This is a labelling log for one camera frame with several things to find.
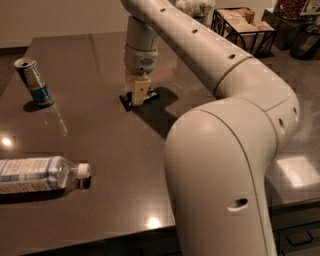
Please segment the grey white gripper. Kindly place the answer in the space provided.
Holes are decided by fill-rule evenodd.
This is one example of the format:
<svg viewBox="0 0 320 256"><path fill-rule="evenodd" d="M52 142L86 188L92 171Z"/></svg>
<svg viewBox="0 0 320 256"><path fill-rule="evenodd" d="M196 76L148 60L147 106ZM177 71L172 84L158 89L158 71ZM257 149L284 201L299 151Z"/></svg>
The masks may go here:
<svg viewBox="0 0 320 256"><path fill-rule="evenodd" d="M128 44L124 47L124 64L125 71L125 93L132 91L132 104L140 106L143 104L145 96L151 85L148 77L139 77L135 79L134 75L151 73L158 61L158 50L140 51L130 47Z"/></svg>

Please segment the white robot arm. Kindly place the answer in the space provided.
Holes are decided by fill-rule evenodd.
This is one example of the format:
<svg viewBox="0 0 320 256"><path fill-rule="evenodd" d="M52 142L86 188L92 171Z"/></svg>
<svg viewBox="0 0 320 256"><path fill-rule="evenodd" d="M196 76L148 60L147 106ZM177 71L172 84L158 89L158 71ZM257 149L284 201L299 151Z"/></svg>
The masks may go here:
<svg viewBox="0 0 320 256"><path fill-rule="evenodd" d="M167 187L183 256L277 256L264 179L297 130L296 94L169 0L121 2L216 98L183 114L166 139Z"/></svg>

